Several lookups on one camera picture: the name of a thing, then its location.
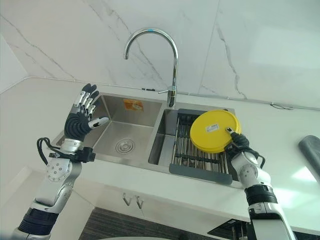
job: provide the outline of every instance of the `label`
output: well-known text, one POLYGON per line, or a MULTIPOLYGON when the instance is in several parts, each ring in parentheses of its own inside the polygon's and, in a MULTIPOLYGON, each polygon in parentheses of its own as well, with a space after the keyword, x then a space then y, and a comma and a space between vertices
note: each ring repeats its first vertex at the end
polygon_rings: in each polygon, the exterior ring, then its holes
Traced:
POLYGON ((207 126, 207 127, 205 128, 205 130, 206 130, 207 133, 211 133, 211 132, 213 132, 213 131, 217 131, 218 129, 219 129, 219 124, 218 124, 218 123, 213 124, 213 125, 210 125, 210 126, 207 126))
POLYGON ((144 106, 142 104, 142 101, 140 100, 134 100, 134 99, 123 99, 124 108, 126 110, 133 110, 133 111, 144 111, 144 106))

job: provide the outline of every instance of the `chrome faucet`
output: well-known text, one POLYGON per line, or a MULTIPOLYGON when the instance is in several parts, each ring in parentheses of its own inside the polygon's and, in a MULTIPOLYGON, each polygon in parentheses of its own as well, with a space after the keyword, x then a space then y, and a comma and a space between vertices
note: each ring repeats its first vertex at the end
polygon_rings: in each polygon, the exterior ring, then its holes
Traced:
POLYGON ((172 37, 169 36, 168 33, 165 31, 162 31, 157 28, 142 28, 136 32, 134 32, 130 38, 128 39, 128 42, 125 45, 124 48, 124 59, 128 59, 129 57, 129 50, 131 47, 131 44, 136 40, 139 36, 143 34, 158 34, 162 37, 164 37, 170 44, 173 50, 174 55, 174 61, 173 61, 173 78, 172 78, 172 86, 170 86, 167 90, 158 92, 159 94, 168 93, 167 98, 167 104, 169 108, 172 108, 175 105, 176 102, 176 94, 177 94, 177 70, 178 70, 178 49, 175 44, 175 41, 172 39, 172 37))

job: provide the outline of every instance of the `cabinet handle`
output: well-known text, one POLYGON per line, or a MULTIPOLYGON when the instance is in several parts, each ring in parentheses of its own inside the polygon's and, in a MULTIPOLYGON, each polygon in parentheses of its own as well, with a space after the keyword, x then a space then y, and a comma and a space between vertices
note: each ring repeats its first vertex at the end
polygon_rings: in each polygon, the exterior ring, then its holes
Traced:
POLYGON ((140 200, 140 196, 135 196, 136 198, 136 204, 138 205, 139 209, 142 209, 142 204, 144 203, 143 200, 140 200))
POLYGON ((122 199, 123 199, 123 201, 125 202, 125 204, 126 204, 127 206, 130 206, 132 197, 130 197, 130 199, 129 199, 129 201, 128 201, 128 200, 127 200, 126 193, 124 192, 123 195, 122 195, 122 199))

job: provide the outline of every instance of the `drain strainer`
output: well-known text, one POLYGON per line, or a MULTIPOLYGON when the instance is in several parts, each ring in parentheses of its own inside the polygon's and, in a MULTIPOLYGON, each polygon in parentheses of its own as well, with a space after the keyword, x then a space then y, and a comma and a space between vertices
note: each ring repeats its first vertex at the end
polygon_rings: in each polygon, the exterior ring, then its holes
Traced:
POLYGON ((115 145, 115 150, 120 154, 127 154, 135 148, 135 142, 131 139, 122 139, 115 145))

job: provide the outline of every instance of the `cabinet door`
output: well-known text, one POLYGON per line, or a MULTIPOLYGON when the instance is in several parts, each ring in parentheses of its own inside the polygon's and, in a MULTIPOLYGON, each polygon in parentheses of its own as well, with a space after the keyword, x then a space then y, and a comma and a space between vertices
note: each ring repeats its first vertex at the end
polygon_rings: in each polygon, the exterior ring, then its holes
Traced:
POLYGON ((146 220, 200 235, 207 235, 207 232, 229 220, 165 199, 140 198, 143 200, 142 211, 146 220))
POLYGON ((143 218, 142 212, 137 207, 135 195, 119 188, 105 186, 101 191, 101 195, 98 197, 96 207, 136 218, 143 218), (129 206, 123 200, 124 193, 126 200, 130 202, 129 206))

